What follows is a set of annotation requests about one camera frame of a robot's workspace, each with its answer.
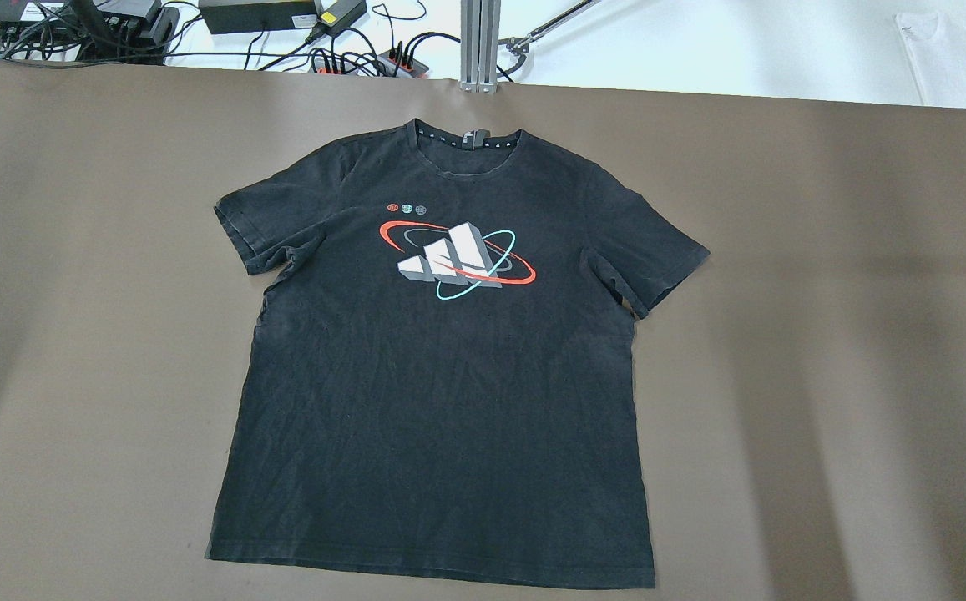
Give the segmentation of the black graphic t-shirt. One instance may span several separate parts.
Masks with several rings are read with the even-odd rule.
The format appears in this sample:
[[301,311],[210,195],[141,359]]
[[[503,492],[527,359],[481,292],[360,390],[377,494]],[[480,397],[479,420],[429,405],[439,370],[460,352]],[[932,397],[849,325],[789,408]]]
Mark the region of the black graphic t-shirt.
[[276,278],[208,559],[654,588],[632,345],[704,245],[569,149],[421,119],[213,212]]

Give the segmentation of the grey power strip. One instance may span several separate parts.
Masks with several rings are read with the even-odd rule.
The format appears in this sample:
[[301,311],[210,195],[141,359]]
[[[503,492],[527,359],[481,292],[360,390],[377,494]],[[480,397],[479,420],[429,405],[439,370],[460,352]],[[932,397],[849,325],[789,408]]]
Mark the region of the grey power strip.
[[332,73],[332,75],[352,75],[383,78],[426,78],[432,69],[422,61],[399,63],[388,53],[333,53],[329,49],[318,48],[307,54],[307,68],[312,73]]

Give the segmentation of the black power adapter brick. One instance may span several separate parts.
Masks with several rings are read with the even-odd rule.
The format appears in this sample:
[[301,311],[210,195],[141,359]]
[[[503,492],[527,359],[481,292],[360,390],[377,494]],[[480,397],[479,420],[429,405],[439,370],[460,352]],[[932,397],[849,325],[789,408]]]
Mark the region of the black power adapter brick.
[[213,35],[239,32],[311,29],[323,9],[321,1],[197,1],[205,26]]

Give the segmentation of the white folded t-shirt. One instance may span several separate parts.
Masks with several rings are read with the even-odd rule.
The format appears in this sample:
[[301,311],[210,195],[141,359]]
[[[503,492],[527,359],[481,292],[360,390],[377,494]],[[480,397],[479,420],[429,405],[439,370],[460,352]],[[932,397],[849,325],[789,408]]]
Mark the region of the white folded t-shirt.
[[966,108],[966,19],[898,13],[894,22],[922,104]]

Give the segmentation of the aluminium frame post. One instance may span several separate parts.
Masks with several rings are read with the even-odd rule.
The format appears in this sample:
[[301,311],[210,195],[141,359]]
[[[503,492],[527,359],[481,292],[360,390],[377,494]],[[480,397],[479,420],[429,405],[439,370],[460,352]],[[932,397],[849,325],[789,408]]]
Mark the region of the aluminium frame post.
[[497,91],[498,0],[460,1],[460,89],[472,93]]

